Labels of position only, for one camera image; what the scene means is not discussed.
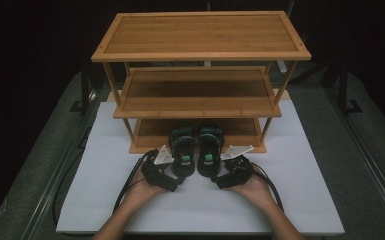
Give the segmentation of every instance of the wooden shelf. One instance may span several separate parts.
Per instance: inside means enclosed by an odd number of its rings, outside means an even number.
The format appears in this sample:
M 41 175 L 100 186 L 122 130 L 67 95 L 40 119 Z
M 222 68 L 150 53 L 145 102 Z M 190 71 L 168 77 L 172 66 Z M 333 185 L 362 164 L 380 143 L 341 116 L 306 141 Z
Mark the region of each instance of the wooden shelf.
M 101 62 L 132 141 L 132 153 L 168 146 L 184 121 L 197 129 L 213 121 L 225 147 L 252 145 L 266 152 L 264 138 L 298 60 L 311 54 L 282 11 L 119 13 L 92 56 Z M 290 61 L 275 94 L 268 77 L 273 61 Z M 129 62 L 269 61 L 266 67 L 131 68 Z M 118 93 L 111 62 L 124 62 L 127 78 Z M 258 118 L 267 121 L 260 128 Z M 128 118 L 137 118 L 132 131 Z
M 115 118 L 280 117 L 264 67 L 131 68 Z
M 203 124 L 211 122 L 217 123 L 223 129 L 223 152 L 231 144 L 237 146 L 252 145 L 254 147 L 252 152 L 264 153 L 267 151 L 264 142 L 259 140 L 261 128 L 256 118 L 191 119 L 187 121 L 181 119 L 138 119 L 134 133 L 136 140 L 130 146 L 130 153 L 144 153 L 163 145 L 169 148 L 168 136 L 179 124 L 191 124 L 198 133 Z M 195 153 L 198 154 L 198 139 L 195 146 Z
M 119 13 L 94 62 L 308 60 L 283 11 Z

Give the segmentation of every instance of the person's left hand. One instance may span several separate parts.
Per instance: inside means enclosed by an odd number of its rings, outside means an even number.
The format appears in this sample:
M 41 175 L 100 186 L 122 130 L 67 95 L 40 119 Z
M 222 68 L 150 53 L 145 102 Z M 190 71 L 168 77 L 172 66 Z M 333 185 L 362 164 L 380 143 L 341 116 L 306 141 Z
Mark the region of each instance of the person's left hand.
M 124 199 L 120 204 L 127 204 L 128 207 L 134 212 L 144 207 L 156 195 L 167 191 L 161 187 L 151 186 L 148 184 L 141 171 L 142 165 L 143 163 L 133 176 L 129 185 L 131 187 L 127 190 Z

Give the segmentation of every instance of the bamboo shelf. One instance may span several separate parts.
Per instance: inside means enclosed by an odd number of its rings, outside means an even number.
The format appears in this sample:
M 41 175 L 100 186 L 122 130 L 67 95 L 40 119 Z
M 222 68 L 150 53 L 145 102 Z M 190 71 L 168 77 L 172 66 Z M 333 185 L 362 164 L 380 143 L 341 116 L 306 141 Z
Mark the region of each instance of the bamboo shelf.
M 253 145 L 266 152 L 264 137 L 299 60 L 309 60 L 284 12 L 174 12 L 117 14 L 92 56 L 102 62 L 117 107 L 132 140 L 130 152 L 144 153 L 168 145 L 179 123 L 199 128 L 219 124 L 225 147 Z M 251 67 L 147 67 L 129 62 L 270 61 Z M 275 94 L 269 78 L 271 61 L 291 64 Z M 124 62 L 127 78 L 121 94 L 111 62 Z M 261 130 L 258 119 L 267 118 Z M 127 119 L 136 118 L 134 131 Z

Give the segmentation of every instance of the black shoe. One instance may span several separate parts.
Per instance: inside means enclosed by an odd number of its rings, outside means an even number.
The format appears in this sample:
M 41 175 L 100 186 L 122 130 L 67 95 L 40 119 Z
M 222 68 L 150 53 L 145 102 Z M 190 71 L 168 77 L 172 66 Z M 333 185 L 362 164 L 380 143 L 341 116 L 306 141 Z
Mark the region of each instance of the black shoe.
M 169 143 L 171 155 L 174 158 L 171 165 L 173 174 L 177 177 L 189 177 L 195 171 L 193 127 L 184 126 L 174 129 L 170 134 Z
M 199 132 L 200 153 L 198 173 L 214 178 L 220 171 L 220 153 L 223 148 L 223 131 L 217 126 L 202 127 Z

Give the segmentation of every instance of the hand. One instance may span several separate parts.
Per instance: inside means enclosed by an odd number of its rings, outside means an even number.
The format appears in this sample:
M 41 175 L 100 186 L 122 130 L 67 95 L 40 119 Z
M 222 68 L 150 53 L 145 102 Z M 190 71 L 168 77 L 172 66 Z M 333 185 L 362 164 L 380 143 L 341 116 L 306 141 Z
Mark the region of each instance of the hand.
M 255 171 L 261 172 L 261 170 L 252 165 Z M 270 188 L 264 180 L 255 176 L 254 174 L 250 177 L 248 182 L 243 185 L 237 185 L 229 188 L 230 190 L 241 194 L 255 207 L 261 208 L 269 206 L 275 203 Z
M 255 171 L 260 169 L 253 165 Z M 270 188 L 264 180 L 252 175 L 248 182 L 229 188 L 241 194 L 266 217 L 273 231 L 273 236 L 278 240 L 302 240 L 295 226 L 289 221 L 283 211 L 274 201 Z
M 156 195 L 167 191 L 161 187 L 149 185 L 141 169 L 142 165 L 140 165 L 133 176 L 129 185 L 131 187 L 127 190 L 120 204 L 128 204 L 128 207 L 135 212 L 144 207 Z
M 124 195 L 120 206 L 92 239 L 120 239 L 129 219 L 153 197 L 166 191 L 160 187 L 149 185 L 144 179 L 141 169 L 142 165 L 133 175 L 130 182 L 131 187 Z

